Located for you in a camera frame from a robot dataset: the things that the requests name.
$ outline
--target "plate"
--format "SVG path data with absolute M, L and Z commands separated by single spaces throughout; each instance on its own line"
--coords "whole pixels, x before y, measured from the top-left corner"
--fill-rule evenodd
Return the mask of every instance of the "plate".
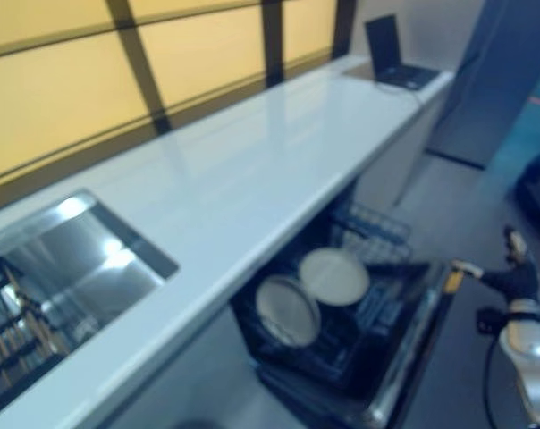
M 308 253 L 300 264 L 299 275 L 308 295 L 330 306 L 354 304 L 369 287 L 366 268 L 340 248 L 318 248 Z
M 256 310 L 266 330 L 286 346 L 306 347 L 320 332 L 317 303 L 290 277 L 267 277 L 258 286 Z

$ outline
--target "cable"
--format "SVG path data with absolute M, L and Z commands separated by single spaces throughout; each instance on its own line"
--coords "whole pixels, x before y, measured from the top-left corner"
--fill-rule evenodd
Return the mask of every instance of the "cable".
M 486 420 L 488 421 L 491 429 L 498 429 L 498 426 L 494 422 L 493 411 L 491 410 L 491 401 L 488 396 L 489 383 L 491 378 L 491 363 L 493 362 L 494 346 L 499 340 L 499 336 L 494 336 L 491 344 L 488 346 L 485 357 L 485 369 L 483 370 L 483 403 L 485 404 Z
M 386 94 L 392 94 L 392 95 L 399 95 L 399 94 L 410 94 L 413 99 L 415 100 L 415 103 L 419 107 L 419 111 L 422 111 L 424 108 L 423 102 L 421 101 L 421 98 L 419 98 L 419 95 L 414 89 L 409 89 L 405 87 L 398 87 L 395 85 L 391 85 L 389 83 L 382 83 L 378 80 L 374 80 L 374 86 L 379 89 L 380 91 L 386 93 Z

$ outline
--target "metal rack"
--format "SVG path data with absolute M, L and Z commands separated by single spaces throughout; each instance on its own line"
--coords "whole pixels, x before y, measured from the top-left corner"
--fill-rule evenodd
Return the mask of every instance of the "metal rack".
M 402 266 L 411 255 L 407 245 L 409 227 L 355 203 L 338 205 L 329 211 L 322 222 L 325 224 L 329 228 L 322 239 L 278 257 L 280 262 L 263 269 L 232 303 L 255 356 L 342 388 L 350 376 L 349 365 L 355 360 L 353 357 L 366 336 L 383 338 L 400 315 L 401 303 L 392 295 L 392 281 L 386 276 L 370 275 L 370 286 L 360 302 L 346 307 L 320 304 L 321 331 L 317 339 L 304 348 L 285 346 L 266 330 L 255 307 L 256 288 L 269 274 L 297 277 L 298 265 L 304 255 L 313 248 L 324 246 L 344 248 L 364 265 Z
M 0 257 L 0 409 L 70 352 L 17 277 L 21 273 Z

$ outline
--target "stainless steel sink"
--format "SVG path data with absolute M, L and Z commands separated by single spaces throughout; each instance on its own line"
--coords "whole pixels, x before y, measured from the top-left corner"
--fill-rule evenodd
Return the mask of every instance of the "stainless steel sink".
M 69 350 L 163 286 L 178 269 L 87 191 L 0 231 L 0 256 Z M 13 291 L 8 287 L 3 294 L 17 313 Z

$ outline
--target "kitchen counter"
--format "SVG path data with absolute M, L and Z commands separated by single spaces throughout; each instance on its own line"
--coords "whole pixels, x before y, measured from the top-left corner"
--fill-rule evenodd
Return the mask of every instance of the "kitchen counter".
M 181 266 L 5 408 L 1 428 L 100 423 L 453 77 L 413 94 L 350 76 L 366 61 L 343 57 L 0 210 L 1 229 L 88 189 Z

